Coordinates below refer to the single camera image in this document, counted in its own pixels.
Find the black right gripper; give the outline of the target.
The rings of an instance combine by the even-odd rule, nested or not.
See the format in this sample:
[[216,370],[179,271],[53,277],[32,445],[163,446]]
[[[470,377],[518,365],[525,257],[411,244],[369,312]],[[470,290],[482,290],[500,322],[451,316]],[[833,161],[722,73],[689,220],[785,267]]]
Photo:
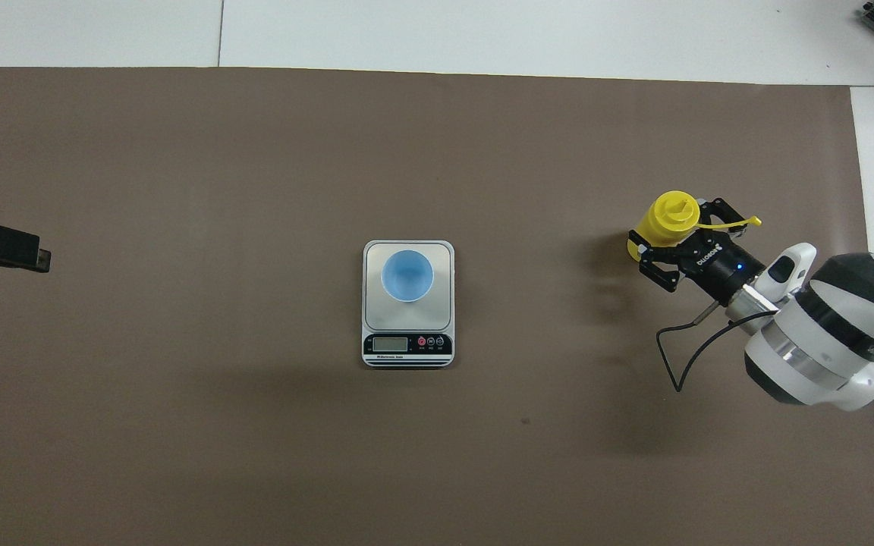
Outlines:
[[732,237],[742,237],[745,218],[724,199],[697,199],[700,219],[690,235],[680,243],[690,253],[677,264],[675,249],[651,246],[638,231],[629,231],[629,242],[636,247],[638,269],[667,293],[676,293],[684,276],[722,306],[728,306],[745,284],[753,283],[766,267]]

